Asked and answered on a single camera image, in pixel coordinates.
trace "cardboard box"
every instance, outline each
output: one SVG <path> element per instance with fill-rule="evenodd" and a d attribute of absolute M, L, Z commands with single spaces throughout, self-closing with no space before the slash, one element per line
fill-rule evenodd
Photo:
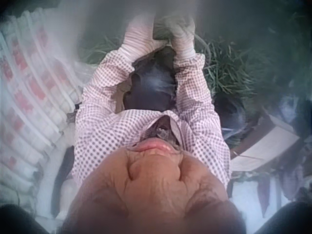
<path fill-rule="evenodd" d="M 253 171 L 286 152 L 300 139 L 292 126 L 270 115 L 231 150 L 231 169 Z"/>

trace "white glove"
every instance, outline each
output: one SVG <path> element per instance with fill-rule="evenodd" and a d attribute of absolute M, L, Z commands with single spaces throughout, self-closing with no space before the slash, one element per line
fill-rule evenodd
<path fill-rule="evenodd" d="M 129 24 L 119 52 L 130 62 L 165 46 L 168 41 L 154 40 L 154 16 L 139 15 Z"/>
<path fill-rule="evenodd" d="M 167 27 L 174 35 L 171 44 L 177 59 L 191 59 L 196 55 L 194 49 L 195 22 L 190 18 L 189 25 L 184 25 L 186 22 L 182 17 L 167 21 Z"/>

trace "elderly woman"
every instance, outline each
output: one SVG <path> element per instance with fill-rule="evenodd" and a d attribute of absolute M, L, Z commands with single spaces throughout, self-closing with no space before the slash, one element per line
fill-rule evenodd
<path fill-rule="evenodd" d="M 243 234 L 226 193 L 230 152 L 202 72 L 205 57 L 194 50 L 193 21 L 170 27 L 175 107 L 114 113 L 113 95 L 132 64 L 167 43 L 153 40 L 153 23 L 135 18 L 84 88 L 73 168 L 81 188 L 63 232 Z"/>

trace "lips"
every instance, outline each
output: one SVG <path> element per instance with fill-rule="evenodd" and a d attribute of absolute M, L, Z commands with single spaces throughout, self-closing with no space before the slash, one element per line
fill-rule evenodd
<path fill-rule="evenodd" d="M 151 149 L 159 149 L 167 153 L 177 152 L 171 144 L 159 138 L 150 138 L 144 140 L 136 145 L 132 150 L 136 152 L 143 152 Z"/>

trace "pink checkered shirt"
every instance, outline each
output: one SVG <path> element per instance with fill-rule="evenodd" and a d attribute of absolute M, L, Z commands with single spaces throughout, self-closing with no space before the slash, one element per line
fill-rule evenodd
<path fill-rule="evenodd" d="M 83 180 L 114 150 L 132 146 L 162 116 L 170 117 L 171 129 L 180 146 L 202 161 L 227 186 L 230 151 L 221 134 L 202 69 L 204 55 L 176 60 L 178 87 L 176 110 L 157 112 L 127 110 L 115 114 L 113 95 L 117 85 L 134 71 L 118 51 L 110 52 L 84 88 L 76 118 L 75 163 L 72 174 Z"/>

